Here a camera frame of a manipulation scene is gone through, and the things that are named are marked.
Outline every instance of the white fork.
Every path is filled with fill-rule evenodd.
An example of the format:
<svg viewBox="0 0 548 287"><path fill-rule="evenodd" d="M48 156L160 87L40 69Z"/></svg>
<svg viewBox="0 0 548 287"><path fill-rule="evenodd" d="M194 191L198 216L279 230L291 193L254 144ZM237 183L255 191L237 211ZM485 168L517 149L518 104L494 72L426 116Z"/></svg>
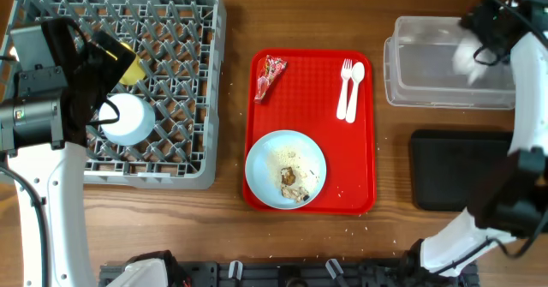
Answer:
<svg viewBox="0 0 548 287"><path fill-rule="evenodd" d="M345 59L342 63L341 78L342 89L341 96L339 97L339 105L337 107L337 118L343 120L346 117L346 104L348 97L348 80L352 76L352 60Z"/></svg>

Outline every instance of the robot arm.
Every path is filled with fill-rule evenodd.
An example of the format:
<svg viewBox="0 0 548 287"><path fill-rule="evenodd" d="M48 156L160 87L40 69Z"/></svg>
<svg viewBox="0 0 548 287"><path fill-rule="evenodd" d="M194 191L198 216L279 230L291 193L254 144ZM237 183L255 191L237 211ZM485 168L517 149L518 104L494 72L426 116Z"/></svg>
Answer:
<svg viewBox="0 0 548 287"><path fill-rule="evenodd" d="M20 70L0 104L0 150L9 155L11 172L21 178L16 186L25 286L97 285L83 208L86 125L107 93L139 62L132 51L101 32L77 51L71 27L83 38L69 19L10 33ZM129 262L111 285L165 287L174 282L171 273L178 273L177 267L170 253L149 254Z"/></svg>
<svg viewBox="0 0 548 287"><path fill-rule="evenodd" d="M532 23L543 29L545 17L536 12L544 12L547 2L521 3ZM519 22L505 20L508 16L499 16L499 11L499 5L484 0L462 25L476 33L497 59L510 56L516 86L514 137L509 157L478 185L468 208L420 245L421 267L445 277L459 275L465 265L497 245L528 237L518 254L505 252L517 258L540 232L548 231L548 191L536 185L540 177L546 178L548 162L548 50L545 39Z"/></svg>

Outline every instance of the gray dish rack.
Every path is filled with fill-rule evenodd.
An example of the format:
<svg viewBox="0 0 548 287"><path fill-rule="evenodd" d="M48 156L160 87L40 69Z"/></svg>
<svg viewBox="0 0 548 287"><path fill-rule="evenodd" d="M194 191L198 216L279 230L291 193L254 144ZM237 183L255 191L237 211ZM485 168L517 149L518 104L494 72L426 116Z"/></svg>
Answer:
<svg viewBox="0 0 548 287"><path fill-rule="evenodd" d="M6 33L58 16L74 19L86 35L106 31L141 56L146 78L118 84L109 95L132 93L152 105L157 119L135 146L113 144L100 127L88 126L85 183L209 188L217 160L223 0L15 0ZM2 55L12 46L6 35ZM0 70L9 65L2 62Z"/></svg>

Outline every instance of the red wrapper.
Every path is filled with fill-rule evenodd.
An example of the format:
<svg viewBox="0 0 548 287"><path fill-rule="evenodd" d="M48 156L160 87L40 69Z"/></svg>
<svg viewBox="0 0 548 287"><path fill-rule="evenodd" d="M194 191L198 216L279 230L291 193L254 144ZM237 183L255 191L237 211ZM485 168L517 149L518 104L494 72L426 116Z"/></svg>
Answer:
<svg viewBox="0 0 548 287"><path fill-rule="evenodd" d="M271 86L272 82L285 70L288 65L287 61L281 58L266 56L265 66L262 68L259 78L257 79L257 92L255 93L255 103L265 97L266 91Z"/></svg>

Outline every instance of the wood grain surface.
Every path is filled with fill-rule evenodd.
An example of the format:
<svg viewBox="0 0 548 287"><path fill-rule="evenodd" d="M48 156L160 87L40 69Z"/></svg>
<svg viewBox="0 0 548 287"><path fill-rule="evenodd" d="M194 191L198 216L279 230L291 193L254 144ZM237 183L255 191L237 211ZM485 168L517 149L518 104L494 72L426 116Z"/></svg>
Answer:
<svg viewBox="0 0 548 287"><path fill-rule="evenodd" d="M410 135L424 128L510 130L514 114L388 105L383 46L398 16L460 16L476 1L224 0L228 24L216 181L206 191L86 186L86 225L95 274L107 261L125 261L161 249L170 249L178 260L359 260L399 256L417 239L434 235L456 213L414 207ZM2 29L12 2L0 0ZM255 212L242 199L249 65L257 51L270 47L357 50L371 60L378 198L369 213L360 217L264 213ZM15 189L0 185L0 286L22 286L20 226ZM495 249L479 260L482 284L546 286L547 253L544 236L520 260L507 260Z"/></svg>

